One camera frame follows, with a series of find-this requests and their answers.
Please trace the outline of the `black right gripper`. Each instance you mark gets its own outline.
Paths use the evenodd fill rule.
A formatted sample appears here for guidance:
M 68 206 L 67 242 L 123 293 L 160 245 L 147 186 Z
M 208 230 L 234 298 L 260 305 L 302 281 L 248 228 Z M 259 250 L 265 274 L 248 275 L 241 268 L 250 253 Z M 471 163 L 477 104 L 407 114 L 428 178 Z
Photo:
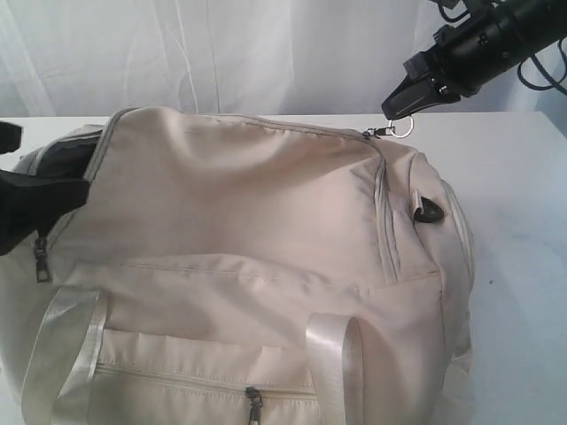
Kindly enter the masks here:
M 537 1 L 483 1 L 462 24 L 443 26 L 428 50 L 404 63 L 407 76 L 382 103 L 388 120 L 476 95 L 534 53 Z

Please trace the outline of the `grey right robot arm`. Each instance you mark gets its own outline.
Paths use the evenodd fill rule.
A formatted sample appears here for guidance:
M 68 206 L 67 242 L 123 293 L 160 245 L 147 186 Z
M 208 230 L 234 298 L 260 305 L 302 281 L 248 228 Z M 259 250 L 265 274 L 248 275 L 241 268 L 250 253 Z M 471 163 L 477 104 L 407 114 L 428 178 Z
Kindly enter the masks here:
M 564 1 L 479 1 L 462 23 L 404 62 L 406 77 L 382 103 L 389 120 L 473 97 L 482 86 L 566 37 Z

